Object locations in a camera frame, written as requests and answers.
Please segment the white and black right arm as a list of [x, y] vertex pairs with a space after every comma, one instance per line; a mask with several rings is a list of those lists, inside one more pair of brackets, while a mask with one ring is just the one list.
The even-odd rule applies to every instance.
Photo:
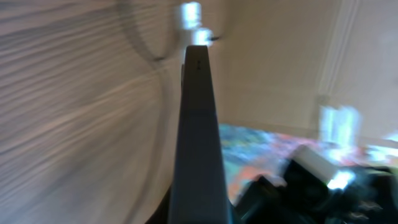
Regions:
[[338, 166], [301, 145], [287, 161], [283, 185], [263, 175], [234, 211], [241, 223], [397, 224], [397, 176], [386, 166]]

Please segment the Samsung Galaxy smartphone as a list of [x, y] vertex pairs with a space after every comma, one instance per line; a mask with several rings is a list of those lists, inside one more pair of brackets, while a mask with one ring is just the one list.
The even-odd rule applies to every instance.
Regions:
[[169, 223], [229, 224], [208, 48], [186, 48]]

